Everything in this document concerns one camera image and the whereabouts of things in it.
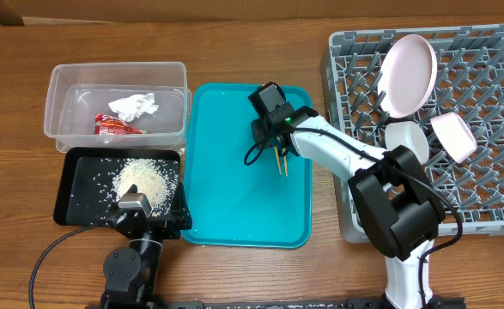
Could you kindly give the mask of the small pink bowl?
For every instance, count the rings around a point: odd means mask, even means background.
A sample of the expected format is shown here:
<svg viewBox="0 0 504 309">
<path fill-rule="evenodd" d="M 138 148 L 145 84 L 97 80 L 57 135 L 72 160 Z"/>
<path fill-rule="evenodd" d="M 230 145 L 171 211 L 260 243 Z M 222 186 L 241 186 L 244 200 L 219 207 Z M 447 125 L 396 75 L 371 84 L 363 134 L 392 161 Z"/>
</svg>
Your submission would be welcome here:
<svg viewBox="0 0 504 309">
<path fill-rule="evenodd" d="M 470 127 L 457 113 L 434 117 L 431 125 L 444 150 L 457 163 L 462 163 L 477 150 L 477 141 Z"/>
</svg>

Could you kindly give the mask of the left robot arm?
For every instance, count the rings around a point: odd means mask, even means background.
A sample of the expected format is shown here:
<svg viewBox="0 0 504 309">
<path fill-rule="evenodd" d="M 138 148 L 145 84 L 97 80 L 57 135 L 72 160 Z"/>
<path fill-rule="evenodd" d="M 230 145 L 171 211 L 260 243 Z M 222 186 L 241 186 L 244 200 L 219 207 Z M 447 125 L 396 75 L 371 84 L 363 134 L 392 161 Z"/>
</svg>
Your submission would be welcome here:
<svg viewBox="0 0 504 309">
<path fill-rule="evenodd" d="M 103 272 L 106 286 L 101 308 L 167 308 L 155 294 L 156 274 L 163 242 L 179 239 L 183 230 L 192 227 L 185 190 L 178 183 L 167 213 L 152 217 L 152 206 L 137 187 L 130 189 L 110 207 L 106 224 L 129 239 L 126 247 L 113 250 L 106 257 Z"/>
</svg>

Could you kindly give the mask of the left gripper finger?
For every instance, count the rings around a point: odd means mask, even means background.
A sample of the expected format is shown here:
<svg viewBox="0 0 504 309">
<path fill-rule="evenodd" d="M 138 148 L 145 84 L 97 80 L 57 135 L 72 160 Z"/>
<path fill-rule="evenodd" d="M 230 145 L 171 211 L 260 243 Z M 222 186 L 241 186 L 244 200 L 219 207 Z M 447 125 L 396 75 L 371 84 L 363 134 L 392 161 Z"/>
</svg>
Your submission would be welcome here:
<svg viewBox="0 0 504 309">
<path fill-rule="evenodd" d="M 174 192 L 172 202 L 172 218 L 179 230 L 191 229 L 191 213 L 185 199 L 185 189 L 181 182 Z"/>
<path fill-rule="evenodd" d="M 116 208 L 127 210 L 135 209 L 137 206 L 137 186 L 131 185 L 128 191 L 116 202 Z"/>
</svg>

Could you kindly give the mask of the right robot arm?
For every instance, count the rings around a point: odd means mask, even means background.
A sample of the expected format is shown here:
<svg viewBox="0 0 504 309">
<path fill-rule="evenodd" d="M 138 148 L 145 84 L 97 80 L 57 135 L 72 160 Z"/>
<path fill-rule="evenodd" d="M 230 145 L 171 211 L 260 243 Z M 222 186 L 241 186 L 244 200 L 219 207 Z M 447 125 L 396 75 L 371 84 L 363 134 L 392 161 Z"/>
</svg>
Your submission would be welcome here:
<svg viewBox="0 0 504 309">
<path fill-rule="evenodd" d="M 416 155 L 405 146 L 376 148 L 342 133 L 311 107 L 294 109 L 282 88 L 268 82 L 248 97 L 258 118 L 252 121 L 252 151 L 276 151 L 316 161 L 346 183 L 361 226 L 386 258 L 387 285 L 373 303 L 378 308 L 464 308 L 462 298 L 433 293 L 428 282 L 429 256 L 457 243 L 434 240 L 446 213 L 458 211 L 433 188 Z"/>
</svg>

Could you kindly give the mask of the grey bowl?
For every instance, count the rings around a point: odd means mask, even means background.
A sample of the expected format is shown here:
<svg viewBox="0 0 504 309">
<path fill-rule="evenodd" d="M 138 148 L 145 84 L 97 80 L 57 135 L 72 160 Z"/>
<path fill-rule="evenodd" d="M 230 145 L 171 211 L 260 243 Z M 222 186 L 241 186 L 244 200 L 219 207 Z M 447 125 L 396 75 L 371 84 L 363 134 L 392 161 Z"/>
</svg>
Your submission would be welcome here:
<svg viewBox="0 0 504 309">
<path fill-rule="evenodd" d="M 410 149 L 421 164 L 429 159 L 428 140 L 422 127 L 411 121 L 391 123 L 385 129 L 385 144 L 387 150 L 394 150 L 398 146 Z"/>
</svg>

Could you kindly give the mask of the red snack wrapper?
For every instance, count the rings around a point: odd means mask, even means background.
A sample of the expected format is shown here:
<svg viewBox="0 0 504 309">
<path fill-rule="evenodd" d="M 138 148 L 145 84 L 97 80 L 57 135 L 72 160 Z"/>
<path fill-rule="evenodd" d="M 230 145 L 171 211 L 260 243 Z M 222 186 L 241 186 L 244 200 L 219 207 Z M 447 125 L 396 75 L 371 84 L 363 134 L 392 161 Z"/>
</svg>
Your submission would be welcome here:
<svg viewBox="0 0 504 309">
<path fill-rule="evenodd" d="M 109 116 L 106 114 L 97 113 L 94 116 L 95 135 L 134 135 L 134 134 L 147 134 L 146 130 L 139 130 L 128 125 L 126 122 L 119 118 Z"/>
</svg>

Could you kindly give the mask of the white tissue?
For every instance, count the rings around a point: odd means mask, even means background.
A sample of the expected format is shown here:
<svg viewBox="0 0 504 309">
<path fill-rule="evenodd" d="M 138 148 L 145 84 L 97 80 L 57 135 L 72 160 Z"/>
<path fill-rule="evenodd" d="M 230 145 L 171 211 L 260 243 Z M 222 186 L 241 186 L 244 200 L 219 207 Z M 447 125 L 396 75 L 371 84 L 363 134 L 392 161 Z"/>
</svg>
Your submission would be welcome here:
<svg viewBox="0 0 504 309">
<path fill-rule="evenodd" d="M 118 118 L 131 122 L 135 118 L 140 118 L 144 113 L 154 114 L 159 106 L 155 104 L 155 95 L 133 94 L 126 98 L 114 100 L 108 104 L 112 112 L 118 115 Z"/>
</svg>

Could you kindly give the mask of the wooden chopstick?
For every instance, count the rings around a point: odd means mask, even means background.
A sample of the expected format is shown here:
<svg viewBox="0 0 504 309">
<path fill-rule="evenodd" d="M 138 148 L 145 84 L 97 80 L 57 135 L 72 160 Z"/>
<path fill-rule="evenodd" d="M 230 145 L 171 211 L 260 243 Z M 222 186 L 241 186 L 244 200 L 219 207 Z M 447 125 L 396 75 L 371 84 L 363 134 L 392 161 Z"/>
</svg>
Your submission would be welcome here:
<svg viewBox="0 0 504 309">
<path fill-rule="evenodd" d="M 275 157 L 276 157 L 277 169 L 278 169 L 279 174 L 282 175 L 282 167 L 281 167 L 281 162 L 280 162 L 279 151 L 276 146 L 274 146 L 273 148 L 274 148 Z"/>
<path fill-rule="evenodd" d="M 287 161 L 287 149 L 283 148 L 282 149 L 282 158 L 283 158 L 283 168 L 284 168 L 284 174 L 285 177 L 288 177 L 288 161 Z"/>
</svg>

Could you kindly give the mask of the large white plate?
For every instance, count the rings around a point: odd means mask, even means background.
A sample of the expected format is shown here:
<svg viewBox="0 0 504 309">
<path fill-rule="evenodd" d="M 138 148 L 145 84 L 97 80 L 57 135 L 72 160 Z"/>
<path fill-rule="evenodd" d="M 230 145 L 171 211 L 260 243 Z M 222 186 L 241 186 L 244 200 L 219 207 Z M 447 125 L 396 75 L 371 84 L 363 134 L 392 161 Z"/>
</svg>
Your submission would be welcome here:
<svg viewBox="0 0 504 309">
<path fill-rule="evenodd" d="M 385 94 L 380 108 L 391 118 L 408 117 L 423 107 L 434 89 L 434 48 L 420 35 L 405 35 L 386 54 L 380 74 L 377 90 Z"/>
</svg>

